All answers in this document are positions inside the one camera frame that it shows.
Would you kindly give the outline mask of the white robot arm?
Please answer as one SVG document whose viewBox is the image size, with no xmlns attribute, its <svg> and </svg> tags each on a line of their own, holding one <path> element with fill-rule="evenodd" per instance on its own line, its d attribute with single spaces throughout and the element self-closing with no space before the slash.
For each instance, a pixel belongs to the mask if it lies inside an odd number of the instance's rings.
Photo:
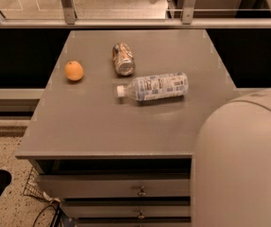
<svg viewBox="0 0 271 227">
<path fill-rule="evenodd" d="M 253 9 L 257 0 L 178 0 L 196 9 Z M 266 0 L 271 14 L 271 0 Z M 271 31 L 258 21 L 210 27 L 208 35 L 239 97 L 215 110 L 196 138 L 192 227 L 271 227 Z"/>
</svg>

